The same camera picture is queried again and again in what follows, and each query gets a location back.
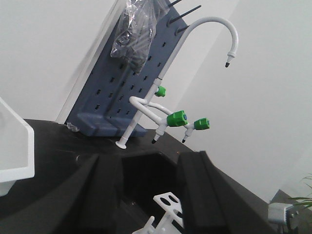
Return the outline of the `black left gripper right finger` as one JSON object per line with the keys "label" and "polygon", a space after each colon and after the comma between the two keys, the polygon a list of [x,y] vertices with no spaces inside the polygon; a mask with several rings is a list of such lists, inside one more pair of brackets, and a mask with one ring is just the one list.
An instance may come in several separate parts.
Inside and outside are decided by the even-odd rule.
{"label": "black left gripper right finger", "polygon": [[221,176],[205,151],[179,155],[177,182],[186,234],[274,233]]}

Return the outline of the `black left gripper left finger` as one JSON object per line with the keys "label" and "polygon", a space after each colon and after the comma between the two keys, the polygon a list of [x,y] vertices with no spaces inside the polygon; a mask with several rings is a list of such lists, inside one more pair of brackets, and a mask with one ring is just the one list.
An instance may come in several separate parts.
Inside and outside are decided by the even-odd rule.
{"label": "black left gripper left finger", "polygon": [[43,167],[0,199],[3,234],[114,234],[123,190],[117,156],[91,155],[69,170]]}

